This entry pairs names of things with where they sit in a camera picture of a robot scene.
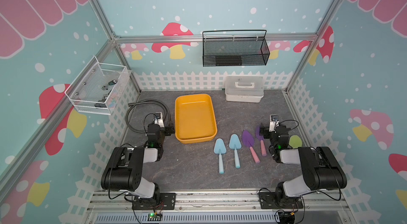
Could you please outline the green shovel wooden handle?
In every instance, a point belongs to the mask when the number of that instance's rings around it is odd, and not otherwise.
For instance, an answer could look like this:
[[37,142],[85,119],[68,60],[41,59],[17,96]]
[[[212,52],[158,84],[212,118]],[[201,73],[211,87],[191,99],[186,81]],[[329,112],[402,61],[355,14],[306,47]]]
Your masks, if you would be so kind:
[[300,138],[300,136],[298,135],[292,135],[289,138],[289,142],[288,142],[289,146],[293,149],[299,148],[303,146],[303,141]]

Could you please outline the purple shovel pink handle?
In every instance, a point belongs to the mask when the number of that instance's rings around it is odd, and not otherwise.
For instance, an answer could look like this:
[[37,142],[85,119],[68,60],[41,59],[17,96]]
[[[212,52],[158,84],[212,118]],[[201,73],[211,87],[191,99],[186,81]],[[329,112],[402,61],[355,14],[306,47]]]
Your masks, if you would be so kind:
[[255,130],[255,136],[260,141],[261,155],[267,156],[264,137],[263,137],[263,135],[260,134],[260,128],[261,128],[260,126],[257,126],[257,128]]
[[255,150],[254,150],[254,138],[251,135],[251,133],[247,130],[244,130],[242,133],[242,140],[245,146],[247,146],[252,154],[253,160],[256,164],[260,163],[260,159],[257,156]]

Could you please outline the light blue shovel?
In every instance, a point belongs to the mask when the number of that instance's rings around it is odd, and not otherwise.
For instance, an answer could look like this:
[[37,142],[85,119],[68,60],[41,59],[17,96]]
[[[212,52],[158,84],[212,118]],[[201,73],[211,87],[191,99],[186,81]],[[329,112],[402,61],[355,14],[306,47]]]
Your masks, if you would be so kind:
[[224,174],[223,155],[226,153],[226,146],[221,138],[215,141],[214,153],[218,155],[219,173]]
[[235,161],[235,167],[239,169],[241,167],[240,165],[240,159],[238,155],[238,150],[240,150],[242,147],[240,139],[237,134],[232,134],[229,142],[229,148],[234,151],[234,161]]

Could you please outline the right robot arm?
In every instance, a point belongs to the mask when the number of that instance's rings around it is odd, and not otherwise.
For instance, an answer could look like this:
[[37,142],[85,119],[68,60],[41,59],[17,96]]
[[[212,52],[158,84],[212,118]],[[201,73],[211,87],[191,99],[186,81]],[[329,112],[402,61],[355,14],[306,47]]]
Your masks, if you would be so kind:
[[347,186],[347,177],[329,147],[297,148],[289,144],[290,128],[274,123],[269,127],[260,125],[256,129],[258,139],[269,139],[269,153],[273,160],[282,164],[301,167],[302,174],[290,181],[280,182],[275,190],[277,203],[301,199],[301,197],[322,192],[341,190]]

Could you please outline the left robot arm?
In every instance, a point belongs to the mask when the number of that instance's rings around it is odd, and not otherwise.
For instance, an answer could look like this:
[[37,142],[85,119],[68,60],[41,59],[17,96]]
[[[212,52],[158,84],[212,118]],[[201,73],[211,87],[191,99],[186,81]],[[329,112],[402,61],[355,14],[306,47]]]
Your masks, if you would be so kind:
[[147,127],[147,141],[142,147],[114,148],[101,177],[102,189],[109,192],[123,191],[140,200],[158,203],[159,186],[142,177],[143,165],[161,160],[164,139],[174,133],[175,127],[172,123],[167,127],[150,124]]

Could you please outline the white plastic storage case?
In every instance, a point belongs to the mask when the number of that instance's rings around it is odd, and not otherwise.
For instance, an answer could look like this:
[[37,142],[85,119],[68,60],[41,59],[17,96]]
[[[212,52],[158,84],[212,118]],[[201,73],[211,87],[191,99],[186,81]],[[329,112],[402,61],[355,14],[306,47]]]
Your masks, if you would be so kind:
[[226,101],[259,103],[264,97],[263,78],[253,75],[230,75],[225,79]]

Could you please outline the yellow plastic tray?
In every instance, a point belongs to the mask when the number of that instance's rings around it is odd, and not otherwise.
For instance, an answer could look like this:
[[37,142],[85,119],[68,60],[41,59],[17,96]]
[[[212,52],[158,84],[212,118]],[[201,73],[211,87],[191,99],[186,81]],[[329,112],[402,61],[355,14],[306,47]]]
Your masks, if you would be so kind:
[[209,95],[183,95],[176,99],[175,105],[175,131],[179,142],[195,144],[215,138],[217,124]]

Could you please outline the green circuit board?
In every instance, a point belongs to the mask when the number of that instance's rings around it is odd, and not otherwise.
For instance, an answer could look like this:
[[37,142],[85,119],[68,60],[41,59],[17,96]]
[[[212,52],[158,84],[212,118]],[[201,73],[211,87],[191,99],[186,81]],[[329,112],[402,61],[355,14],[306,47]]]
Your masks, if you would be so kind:
[[160,213],[150,213],[147,221],[162,221],[163,215]]

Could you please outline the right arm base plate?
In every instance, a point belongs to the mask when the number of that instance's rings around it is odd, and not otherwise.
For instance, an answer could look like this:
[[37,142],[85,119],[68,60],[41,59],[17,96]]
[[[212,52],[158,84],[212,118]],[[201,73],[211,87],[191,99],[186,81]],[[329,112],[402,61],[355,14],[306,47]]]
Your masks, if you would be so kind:
[[275,192],[258,192],[261,209],[291,209],[297,211],[304,208],[301,198],[288,198]]

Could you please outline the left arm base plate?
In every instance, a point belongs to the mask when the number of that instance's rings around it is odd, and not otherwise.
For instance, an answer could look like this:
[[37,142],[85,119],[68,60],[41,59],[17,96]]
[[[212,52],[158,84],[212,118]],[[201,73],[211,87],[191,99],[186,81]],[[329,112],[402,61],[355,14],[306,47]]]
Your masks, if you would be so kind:
[[176,193],[155,194],[152,198],[143,199],[133,197],[131,199],[133,210],[174,210],[176,202]]

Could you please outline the aluminium front rail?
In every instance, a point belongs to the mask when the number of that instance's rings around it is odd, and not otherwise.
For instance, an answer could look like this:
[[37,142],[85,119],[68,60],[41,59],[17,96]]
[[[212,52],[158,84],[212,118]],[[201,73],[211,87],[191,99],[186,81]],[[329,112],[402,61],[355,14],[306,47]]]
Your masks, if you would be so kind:
[[140,207],[136,213],[188,213],[188,212],[255,212],[282,209],[286,212],[307,213],[309,211],[346,212],[349,207],[344,199],[333,199],[334,192],[315,192],[299,199],[277,203],[269,189],[230,190],[184,190],[167,191],[168,197],[158,207]]

